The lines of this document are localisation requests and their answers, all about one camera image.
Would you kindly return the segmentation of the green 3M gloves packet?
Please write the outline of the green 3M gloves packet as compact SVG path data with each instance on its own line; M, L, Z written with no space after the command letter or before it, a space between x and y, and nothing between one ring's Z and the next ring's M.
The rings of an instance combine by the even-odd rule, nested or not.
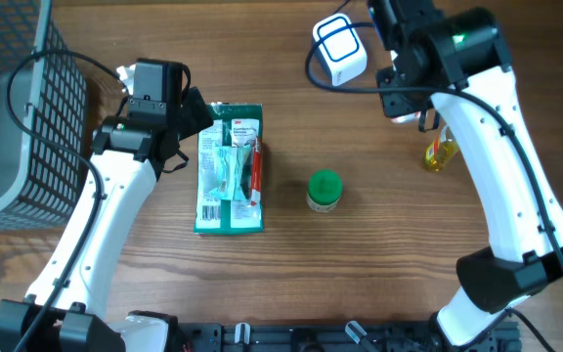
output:
M197 136L194 230L243 235L264 230L262 205L263 107L212 103L213 124Z

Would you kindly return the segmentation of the green lid white jar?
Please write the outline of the green lid white jar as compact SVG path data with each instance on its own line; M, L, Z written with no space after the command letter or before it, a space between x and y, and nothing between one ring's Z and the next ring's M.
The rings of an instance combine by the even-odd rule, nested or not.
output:
M321 169L308 181L306 200L312 210L330 212L341 199L343 190L344 184L338 173L330 169Z

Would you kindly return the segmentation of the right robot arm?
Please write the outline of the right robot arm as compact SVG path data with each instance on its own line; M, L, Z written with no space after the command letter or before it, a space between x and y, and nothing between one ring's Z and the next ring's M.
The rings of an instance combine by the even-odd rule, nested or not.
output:
M459 288L436 314L446 344L465 348L518 304L563 280L563 209L524 123L512 56L493 14L447 17L430 1L371 1L383 47L386 115L433 109L452 131L485 212L489 246L457 261Z

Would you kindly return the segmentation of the red drink carton cup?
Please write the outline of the red drink carton cup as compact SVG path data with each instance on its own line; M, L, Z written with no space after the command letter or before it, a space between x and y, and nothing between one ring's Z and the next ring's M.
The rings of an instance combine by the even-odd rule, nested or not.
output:
M418 121L420 116L421 116L421 112L417 111L417 112L401 115L398 117L392 117L391 121L395 124L413 123L415 121Z

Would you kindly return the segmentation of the yellow oil bottle silver cap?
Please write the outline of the yellow oil bottle silver cap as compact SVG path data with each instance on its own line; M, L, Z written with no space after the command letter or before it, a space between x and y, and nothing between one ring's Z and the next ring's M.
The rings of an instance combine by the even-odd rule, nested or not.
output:
M459 145L452 129L445 125L437 138L428 146L424 155L424 166L429 171L439 172L459 152Z

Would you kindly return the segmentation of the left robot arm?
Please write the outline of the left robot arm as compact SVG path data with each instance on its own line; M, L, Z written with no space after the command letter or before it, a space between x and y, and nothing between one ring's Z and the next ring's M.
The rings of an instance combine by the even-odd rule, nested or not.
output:
M180 149L213 120L189 68L140 59L117 113L95 131L91 157L32 130L52 151L70 154L89 177L49 264L21 301L0 301L2 351L183 351L177 317L133 311L104 320L109 287L124 243L165 163L189 159Z

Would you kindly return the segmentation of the red white tube packet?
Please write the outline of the red white tube packet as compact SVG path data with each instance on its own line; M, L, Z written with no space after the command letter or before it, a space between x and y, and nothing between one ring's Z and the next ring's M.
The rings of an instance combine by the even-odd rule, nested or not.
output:
M252 206L261 202L262 189L262 144L257 137L253 146L253 160L251 167L250 203Z

